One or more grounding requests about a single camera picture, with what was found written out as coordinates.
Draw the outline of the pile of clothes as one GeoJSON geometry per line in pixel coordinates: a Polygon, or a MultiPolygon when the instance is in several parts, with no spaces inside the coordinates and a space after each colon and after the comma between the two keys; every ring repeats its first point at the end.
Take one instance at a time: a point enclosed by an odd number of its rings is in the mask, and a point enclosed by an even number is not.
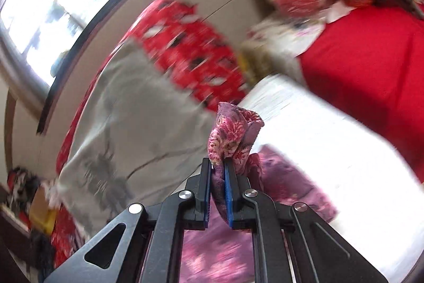
{"type": "Polygon", "coordinates": [[[40,186],[39,177],[28,169],[15,167],[8,173],[7,186],[9,188],[6,199],[8,208],[23,224],[31,228],[29,209],[40,186]]]}

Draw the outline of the grey floral pillow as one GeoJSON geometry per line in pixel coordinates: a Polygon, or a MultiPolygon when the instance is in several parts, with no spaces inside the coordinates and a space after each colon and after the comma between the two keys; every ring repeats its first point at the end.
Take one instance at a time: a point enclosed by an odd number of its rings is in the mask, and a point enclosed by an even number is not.
{"type": "Polygon", "coordinates": [[[214,115],[125,40],[97,77],[59,163],[57,191],[93,236],[132,203],[161,203],[206,156],[214,115]]]}

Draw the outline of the white quilted mattress cover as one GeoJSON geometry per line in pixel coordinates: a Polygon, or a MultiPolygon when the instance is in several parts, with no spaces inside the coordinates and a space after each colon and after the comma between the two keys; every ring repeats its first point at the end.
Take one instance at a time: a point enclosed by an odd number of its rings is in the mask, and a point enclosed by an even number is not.
{"type": "Polygon", "coordinates": [[[291,79],[262,79],[241,102],[264,121],[253,151],[270,145],[338,211],[332,226],[389,282],[418,276],[423,187],[383,137],[291,79]]]}

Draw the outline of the yellow cardboard box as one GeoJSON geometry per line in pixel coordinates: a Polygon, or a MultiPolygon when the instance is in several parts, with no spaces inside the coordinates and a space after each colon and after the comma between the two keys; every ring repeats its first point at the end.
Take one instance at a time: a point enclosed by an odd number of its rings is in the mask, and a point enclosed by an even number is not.
{"type": "Polygon", "coordinates": [[[29,208],[29,220],[36,230],[51,236],[54,227],[57,210],[51,209],[45,198],[45,189],[39,186],[29,208]]]}

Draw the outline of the red patterned quilt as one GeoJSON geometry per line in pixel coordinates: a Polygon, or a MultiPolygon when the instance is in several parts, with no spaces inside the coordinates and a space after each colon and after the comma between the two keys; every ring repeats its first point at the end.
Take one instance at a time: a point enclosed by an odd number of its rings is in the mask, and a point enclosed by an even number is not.
{"type": "MultiPolygon", "coordinates": [[[[226,40],[201,19],[192,4],[178,0],[155,0],[136,19],[117,47],[133,40],[146,53],[154,68],[165,75],[178,90],[216,117],[221,102],[239,103],[246,94],[244,78],[238,69],[235,54],[226,40]]],[[[70,125],[72,129],[101,71],[113,52],[99,68],[82,99],[70,125]]],[[[68,133],[58,154],[56,170],[68,133]]],[[[55,182],[53,201],[60,203],[60,212],[52,233],[55,264],[69,259],[91,237],[77,225],[59,198],[55,182]]]]}

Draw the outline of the red cloth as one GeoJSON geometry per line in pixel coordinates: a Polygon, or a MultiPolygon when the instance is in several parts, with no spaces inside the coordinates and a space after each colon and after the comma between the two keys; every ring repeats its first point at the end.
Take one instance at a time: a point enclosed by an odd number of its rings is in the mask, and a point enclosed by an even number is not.
{"type": "Polygon", "coordinates": [[[358,8],[299,57],[309,89],[383,136],[423,179],[423,21],[358,8]]]}

